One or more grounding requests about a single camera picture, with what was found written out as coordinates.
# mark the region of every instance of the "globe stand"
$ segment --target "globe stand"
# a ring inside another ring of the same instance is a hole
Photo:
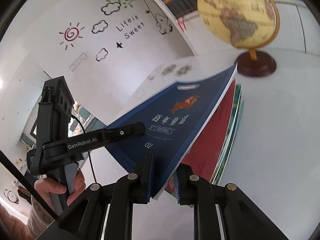
[[[249,77],[265,77],[272,74],[276,68],[276,61],[263,51],[249,49],[240,54],[236,61],[238,72]]]

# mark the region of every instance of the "light switch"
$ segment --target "light switch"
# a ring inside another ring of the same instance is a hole
[[[84,54],[84,53],[82,53],[79,58],[80,58],[81,60],[84,60],[86,57],[87,57],[87,55]]]
[[[72,64],[69,69],[73,72],[75,69],[77,68],[77,66],[75,64]]]
[[[81,64],[81,59],[77,58],[74,63],[79,66]]]

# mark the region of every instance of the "cloud drawing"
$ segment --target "cloud drawing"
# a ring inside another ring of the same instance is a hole
[[[105,48],[102,48],[98,54],[96,55],[96,60],[97,61],[102,61],[103,59],[106,58],[106,56],[108,55],[108,52]]]
[[[102,20],[92,27],[92,33],[102,33],[106,28],[108,28],[108,23],[106,23],[105,20]]]
[[[105,15],[111,15],[114,12],[117,12],[120,10],[121,3],[115,2],[115,3],[107,3],[106,6],[101,8],[101,11],[104,12]]]

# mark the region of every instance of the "finger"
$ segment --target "finger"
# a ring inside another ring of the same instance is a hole
[[[54,179],[45,178],[37,180],[35,183],[35,190],[41,194],[63,194],[66,192],[67,188],[62,184],[56,182]]]
[[[75,190],[67,199],[67,204],[70,205],[79,195],[85,190],[85,183],[79,190]]]
[[[79,190],[83,184],[84,184],[84,175],[83,175],[81,169],[79,169],[78,174],[75,178],[75,182],[73,183],[75,190]]]

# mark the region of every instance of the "hand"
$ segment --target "hand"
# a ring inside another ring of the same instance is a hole
[[[81,169],[78,170],[78,174],[76,176],[76,179],[73,185],[74,185],[75,191],[68,197],[67,199],[68,205],[70,205],[85,190],[84,176],[82,174]],[[45,178],[45,179],[37,180],[35,182],[35,190],[46,201],[46,203],[54,210],[50,193],[63,194],[66,192],[67,188],[62,184],[56,182],[54,179]]]

